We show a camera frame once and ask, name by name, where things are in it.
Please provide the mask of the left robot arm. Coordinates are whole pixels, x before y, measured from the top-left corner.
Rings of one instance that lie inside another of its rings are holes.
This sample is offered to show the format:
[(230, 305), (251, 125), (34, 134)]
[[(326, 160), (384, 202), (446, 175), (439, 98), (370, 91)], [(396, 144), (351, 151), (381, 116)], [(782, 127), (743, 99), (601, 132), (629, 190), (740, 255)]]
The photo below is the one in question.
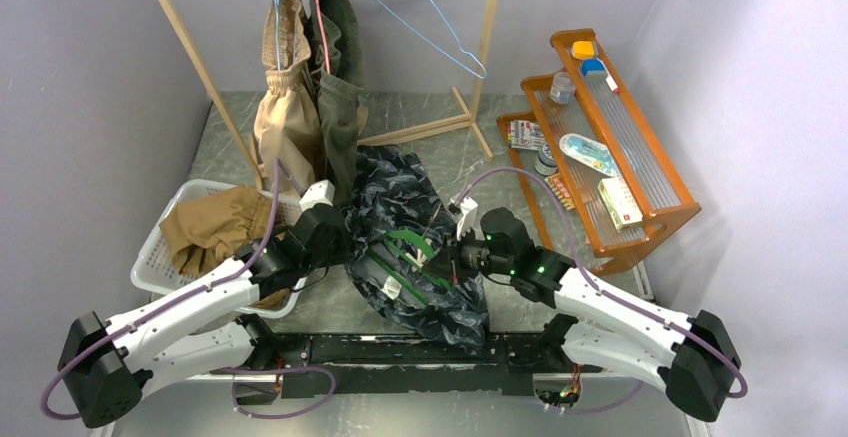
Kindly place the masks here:
[(342, 212), (303, 211), (283, 238), (252, 241), (217, 268), (138, 309), (70, 325), (58, 363), (89, 428), (106, 426), (144, 398), (189, 377), (225, 368), (254, 373), (282, 367), (292, 344), (246, 306), (292, 290), (311, 272), (344, 263), (352, 239)]

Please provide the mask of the brown shorts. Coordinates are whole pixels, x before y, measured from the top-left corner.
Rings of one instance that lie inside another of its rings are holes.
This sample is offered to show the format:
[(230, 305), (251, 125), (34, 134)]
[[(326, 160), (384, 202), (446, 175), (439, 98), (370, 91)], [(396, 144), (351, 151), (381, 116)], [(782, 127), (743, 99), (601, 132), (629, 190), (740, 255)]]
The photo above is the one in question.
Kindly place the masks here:
[(178, 274), (202, 276), (236, 251), (263, 238), (270, 218), (274, 230), (284, 224), (281, 208), (271, 213), (272, 199), (247, 186), (235, 186), (181, 201), (159, 224)]

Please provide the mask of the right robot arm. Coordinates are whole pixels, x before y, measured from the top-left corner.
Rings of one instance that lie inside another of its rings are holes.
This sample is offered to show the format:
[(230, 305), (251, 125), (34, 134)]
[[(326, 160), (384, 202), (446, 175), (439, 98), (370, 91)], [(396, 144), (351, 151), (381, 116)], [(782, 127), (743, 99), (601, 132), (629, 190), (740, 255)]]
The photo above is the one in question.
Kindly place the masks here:
[(536, 244), (506, 208), (487, 212), (481, 230), (477, 237), (462, 217), (423, 270), (455, 282), (506, 276), (522, 297), (555, 310), (545, 328), (551, 337), (539, 346), (548, 369), (562, 371), (574, 363), (624, 374), (703, 422), (716, 421), (728, 399), (746, 395), (741, 358), (716, 314), (701, 310), (690, 316), (608, 284)]

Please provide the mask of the green hanger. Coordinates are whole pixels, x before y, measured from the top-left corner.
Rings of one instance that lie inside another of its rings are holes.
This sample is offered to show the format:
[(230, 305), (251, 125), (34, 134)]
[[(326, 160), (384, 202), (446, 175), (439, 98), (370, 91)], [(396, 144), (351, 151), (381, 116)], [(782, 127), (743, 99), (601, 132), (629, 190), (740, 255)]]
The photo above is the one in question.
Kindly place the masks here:
[(405, 262), (413, 275), (419, 275), (435, 289), (447, 292), (453, 284), (446, 278), (436, 277), (424, 270), (424, 264), (435, 256), (432, 241), (410, 230), (393, 230), (383, 235), (382, 240), (372, 245), (365, 256), (386, 274), (380, 291), (389, 299), (403, 302), (405, 305), (421, 309), (431, 304), (430, 295), (402, 272), (401, 263)]

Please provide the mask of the light blue wire hanger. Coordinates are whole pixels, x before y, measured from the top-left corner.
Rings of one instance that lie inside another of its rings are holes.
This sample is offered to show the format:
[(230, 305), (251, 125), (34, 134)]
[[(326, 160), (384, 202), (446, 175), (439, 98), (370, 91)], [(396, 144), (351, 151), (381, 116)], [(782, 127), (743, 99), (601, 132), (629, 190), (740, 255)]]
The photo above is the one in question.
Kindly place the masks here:
[(468, 75), (485, 79), (488, 69), (479, 54), (466, 46), (437, 0), (372, 0), (399, 25), (433, 52)]

